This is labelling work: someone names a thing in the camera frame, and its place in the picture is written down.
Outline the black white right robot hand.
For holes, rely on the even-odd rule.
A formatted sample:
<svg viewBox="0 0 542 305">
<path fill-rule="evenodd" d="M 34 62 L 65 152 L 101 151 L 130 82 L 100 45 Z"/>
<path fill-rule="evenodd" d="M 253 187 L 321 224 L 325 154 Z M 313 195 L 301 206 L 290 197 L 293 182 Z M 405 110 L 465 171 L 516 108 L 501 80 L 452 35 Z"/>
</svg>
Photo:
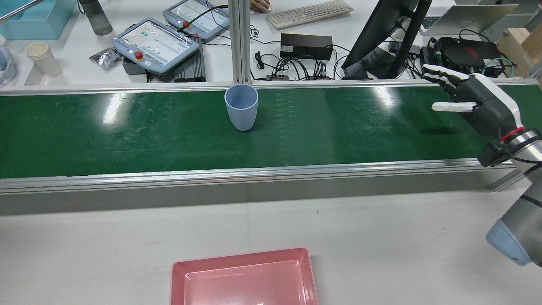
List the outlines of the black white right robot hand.
<svg viewBox="0 0 542 305">
<path fill-rule="evenodd" d="M 508 142 L 526 131 L 517 103 L 489 78 L 433 64 L 422 66 L 423 78 L 439 85 L 452 102 L 436 102 L 432 110 L 457 112 L 486 138 Z"/>
</svg>

